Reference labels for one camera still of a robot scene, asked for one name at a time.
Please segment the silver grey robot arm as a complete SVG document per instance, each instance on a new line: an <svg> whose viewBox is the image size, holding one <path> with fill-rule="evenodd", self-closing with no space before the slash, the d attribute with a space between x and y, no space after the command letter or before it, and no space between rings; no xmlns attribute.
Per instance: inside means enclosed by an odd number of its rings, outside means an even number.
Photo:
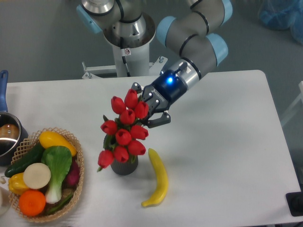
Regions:
<svg viewBox="0 0 303 227"><path fill-rule="evenodd" d="M179 60L147 86L132 85L125 101L113 101L119 126L149 128L171 121L170 106L228 55L226 42L214 30L232 15L228 0L189 0L181 20L165 17L158 25L142 11L139 0L83 0L76 8L83 24L103 33L111 44L119 77L151 72L149 44L157 38Z"/></svg>

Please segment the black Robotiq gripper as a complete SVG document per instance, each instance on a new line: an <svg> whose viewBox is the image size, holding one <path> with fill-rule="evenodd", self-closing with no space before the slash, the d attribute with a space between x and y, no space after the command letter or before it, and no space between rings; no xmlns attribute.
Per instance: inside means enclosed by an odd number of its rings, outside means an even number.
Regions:
<svg viewBox="0 0 303 227"><path fill-rule="evenodd" d="M178 76L178 72L179 70L168 70L144 88L137 82L132 84L132 90L143 93L142 100L149 107L148 116L163 112L160 118L140 120L143 126L155 128L171 122L171 116L166 110L187 91L187 86Z"/></svg>

